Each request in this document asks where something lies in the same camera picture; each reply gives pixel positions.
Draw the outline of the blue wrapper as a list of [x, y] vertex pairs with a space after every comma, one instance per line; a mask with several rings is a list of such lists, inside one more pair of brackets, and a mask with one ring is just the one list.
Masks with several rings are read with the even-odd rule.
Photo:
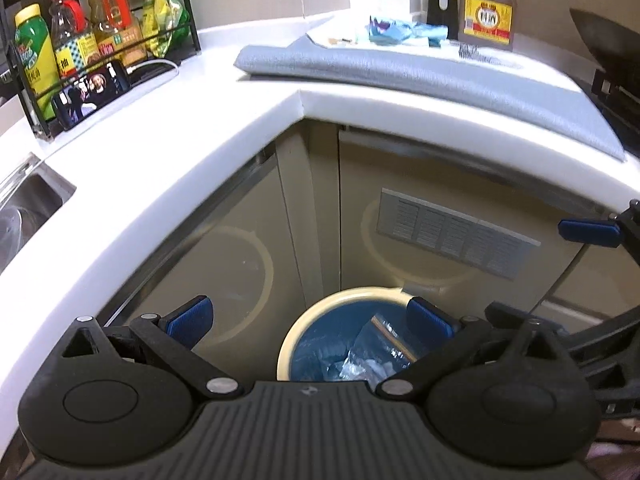
[[409, 23], [370, 18], [368, 36], [372, 44], [380, 47], [438, 47], [442, 41], [448, 39], [448, 28], [420, 22]]

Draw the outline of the yellow green snack bag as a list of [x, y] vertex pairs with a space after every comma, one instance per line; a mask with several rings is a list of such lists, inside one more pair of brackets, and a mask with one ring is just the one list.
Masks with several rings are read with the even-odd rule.
[[180, 0], [144, 0], [141, 31], [146, 48], [156, 58], [164, 58], [180, 47], [189, 35], [190, 14]]

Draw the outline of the red cap vinegar bottle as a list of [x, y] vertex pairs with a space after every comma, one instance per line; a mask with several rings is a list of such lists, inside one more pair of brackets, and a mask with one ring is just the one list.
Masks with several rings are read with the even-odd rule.
[[82, 72], [101, 55], [77, 0], [51, 0], [51, 39], [61, 78]]

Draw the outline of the grey dish mat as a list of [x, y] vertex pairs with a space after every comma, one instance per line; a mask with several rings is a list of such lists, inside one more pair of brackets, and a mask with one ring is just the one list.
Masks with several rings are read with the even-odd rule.
[[576, 82], [527, 56], [447, 44], [422, 52], [326, 48], [307, 36], [288, 47], [246, 46], [234, 66], [252, 76], [360, 84], [489, 110], [566, 136], [618, 160], [616, 133]]

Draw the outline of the smartphone showing video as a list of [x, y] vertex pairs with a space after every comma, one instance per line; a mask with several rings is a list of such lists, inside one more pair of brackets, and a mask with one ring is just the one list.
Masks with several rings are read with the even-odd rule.
[[55, 118], [64, 131], [123, 96], [131, 88], [121, 62], [107, 62], [55, 93], [51, 102]]

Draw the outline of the black wok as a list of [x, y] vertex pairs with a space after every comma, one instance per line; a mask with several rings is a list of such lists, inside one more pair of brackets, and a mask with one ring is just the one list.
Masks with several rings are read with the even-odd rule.
[[639, 34], [589, 11], [570, 9], [588, 51], [605, 73], [620, 79], [639, 78]]

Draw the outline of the cooking wine jug yellow label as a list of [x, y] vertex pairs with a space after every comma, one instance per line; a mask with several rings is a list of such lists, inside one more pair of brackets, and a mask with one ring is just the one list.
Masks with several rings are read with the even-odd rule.
[[458, 40], [511, 51], [516, 0], [460, 0]]

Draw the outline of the steel sink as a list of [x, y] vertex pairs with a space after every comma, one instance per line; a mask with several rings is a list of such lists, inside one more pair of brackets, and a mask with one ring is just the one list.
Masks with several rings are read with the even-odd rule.
[[75, 191], [34, 154], [1, 181], [1, 271]]

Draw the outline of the cream trash bin blue liner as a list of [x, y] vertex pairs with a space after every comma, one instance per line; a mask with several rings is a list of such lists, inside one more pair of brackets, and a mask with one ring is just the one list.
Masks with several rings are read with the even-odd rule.
[[414, 297], [399, 288], [359, 287], [326, 297], [294, 323], [283, 341], [277, 378], [353, 382], [371, 388], [441, 344], [421, 344], [406, 323]]

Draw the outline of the dark soy sauce dispenser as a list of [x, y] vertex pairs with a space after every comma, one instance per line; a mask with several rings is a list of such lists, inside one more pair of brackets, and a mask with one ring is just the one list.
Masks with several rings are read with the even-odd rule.
[[448, 39], [457, 40], [459, 31], [458, 0], [427, 0], [426, 22], [446, 26]]

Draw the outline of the black gas stove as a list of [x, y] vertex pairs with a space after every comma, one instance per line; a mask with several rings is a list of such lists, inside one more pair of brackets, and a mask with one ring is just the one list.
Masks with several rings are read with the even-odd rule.
[[612, 84], [602, 70], [595, 70], [590, 82], [581, 79], [576, 82], [600, 110], [625, 150], [639, 157], [639, 100], [624, 88]]

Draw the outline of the green yellow sauce bottle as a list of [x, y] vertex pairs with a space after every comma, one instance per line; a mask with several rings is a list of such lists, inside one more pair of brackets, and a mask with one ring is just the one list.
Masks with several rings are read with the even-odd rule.
[[40, 5], [33, 3], [14, 16], [14, 41], [29, 87], [34, 92], [40, 112], [45, 120], [54, 117], [51, 99], [59, 81], [58, 64], [46, 21], [41, 15]]

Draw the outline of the cooking oil bottle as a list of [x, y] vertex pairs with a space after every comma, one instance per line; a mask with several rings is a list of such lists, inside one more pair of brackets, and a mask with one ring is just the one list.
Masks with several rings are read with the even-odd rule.
[[102, 58], [114, 56], [126, 67], [146, 59], [139, 23], [128, 0], [89, 0], [90, 22]]

